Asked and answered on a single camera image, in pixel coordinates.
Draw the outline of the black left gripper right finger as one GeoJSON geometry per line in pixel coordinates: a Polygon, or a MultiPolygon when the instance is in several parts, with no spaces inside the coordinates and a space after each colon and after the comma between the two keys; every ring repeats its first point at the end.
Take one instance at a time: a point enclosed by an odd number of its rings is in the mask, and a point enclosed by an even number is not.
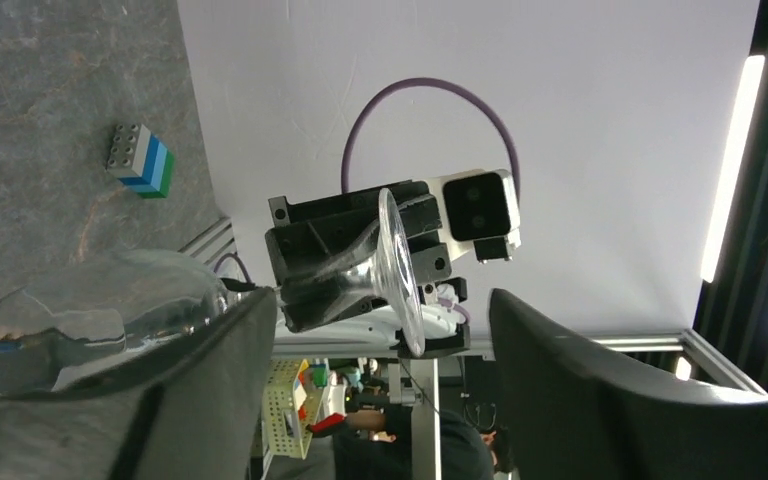
{"type": "Polygon", "coordinates": [[[680,380],[494,290],[501,409],[523,479],[768,479],[768,395],[680,380]]]}

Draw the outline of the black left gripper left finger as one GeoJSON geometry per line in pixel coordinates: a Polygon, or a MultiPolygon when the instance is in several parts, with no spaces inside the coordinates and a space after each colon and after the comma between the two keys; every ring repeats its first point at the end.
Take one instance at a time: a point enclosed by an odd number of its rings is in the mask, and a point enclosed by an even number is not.
{"type": "Polygon", "coordinates": [[[242,479],[277,303],[217,321],[60,392],[0,399],[0,479],[242,479]]]}

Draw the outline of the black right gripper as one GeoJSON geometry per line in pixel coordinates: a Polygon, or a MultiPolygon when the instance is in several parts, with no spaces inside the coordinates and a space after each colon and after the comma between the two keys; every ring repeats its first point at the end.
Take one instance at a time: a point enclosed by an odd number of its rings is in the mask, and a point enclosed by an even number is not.
{"type": "Polygon", "coordinates": [[[280,355],[440,358],[470,346],[439,202],[405,181],[292,204],[269,201],[265,234],[280,355]]]}

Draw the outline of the clear wine glass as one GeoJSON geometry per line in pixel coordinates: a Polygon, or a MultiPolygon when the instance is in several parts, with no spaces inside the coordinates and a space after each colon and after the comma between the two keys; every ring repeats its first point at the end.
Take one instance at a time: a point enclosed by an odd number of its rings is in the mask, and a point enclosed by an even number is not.
{"type": "Polygon", "coordinates": [[[53,392],[217,321],[248,292],[179,252],[106,254],[0,298],[0,396],[53,392]]]}

